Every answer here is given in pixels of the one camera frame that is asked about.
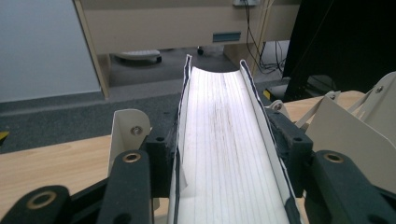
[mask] electrical outlet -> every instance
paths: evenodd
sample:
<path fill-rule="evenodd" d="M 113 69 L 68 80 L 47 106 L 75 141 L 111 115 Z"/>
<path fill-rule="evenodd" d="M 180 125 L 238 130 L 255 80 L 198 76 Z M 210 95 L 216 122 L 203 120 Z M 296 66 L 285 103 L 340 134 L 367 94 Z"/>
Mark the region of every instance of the electrical outlet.
<path fill-rule="evenodd" d="M 260 0 L 233 0 L 233 5 L 236 7 L 244 7 L 245 2 L 248 6 L 257 6 L 260 3 Z"/>

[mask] wooden table surface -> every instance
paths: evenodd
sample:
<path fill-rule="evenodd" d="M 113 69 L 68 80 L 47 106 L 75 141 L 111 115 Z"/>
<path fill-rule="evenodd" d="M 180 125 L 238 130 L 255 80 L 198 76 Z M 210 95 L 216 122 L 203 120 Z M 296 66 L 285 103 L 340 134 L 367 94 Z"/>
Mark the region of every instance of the wooden table surface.
<path fill-rule="evenodd" d="M 347 108 L 363 96 L 347 91 L 339 105 Z M 321 97 L 286 103 L 296 121 Z M 66 186 L 74 194 L 106 178 L 110 135 L 0 155 L 0 218 L 24 194 L 47 185 Z"/>

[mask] white wall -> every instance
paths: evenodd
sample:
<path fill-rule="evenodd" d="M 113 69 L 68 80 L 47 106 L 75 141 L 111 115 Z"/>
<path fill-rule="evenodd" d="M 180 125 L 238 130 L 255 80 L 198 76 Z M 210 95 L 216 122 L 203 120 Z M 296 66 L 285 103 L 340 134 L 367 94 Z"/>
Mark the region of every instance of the white wall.
<path fill-rule="evenodd" d="M 0 1 L 0 103 L 93 91 L 72 0 Z"/>

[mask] book pages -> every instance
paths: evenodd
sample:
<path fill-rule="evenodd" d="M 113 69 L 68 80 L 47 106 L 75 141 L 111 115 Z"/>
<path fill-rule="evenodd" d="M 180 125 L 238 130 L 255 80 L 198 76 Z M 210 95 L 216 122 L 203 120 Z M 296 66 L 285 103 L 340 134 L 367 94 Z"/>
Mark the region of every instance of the book pages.
<path fill-rule="evenodd" d="M 177 223 L 289 223 L 241 72 L 193 67 L 187 97 Z"/>

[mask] black monitor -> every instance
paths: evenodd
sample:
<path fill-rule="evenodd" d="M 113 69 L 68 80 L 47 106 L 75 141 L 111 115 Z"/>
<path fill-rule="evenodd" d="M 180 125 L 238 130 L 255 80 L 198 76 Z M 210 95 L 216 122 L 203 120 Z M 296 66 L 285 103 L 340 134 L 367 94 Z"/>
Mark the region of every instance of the black monitor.
<path fill-rule="evenodd" d="M 396 1 L 302 0 L 290 39 L 285 101 L 305 98 L 310 76 L 367 92 L 396 71 Z"/>

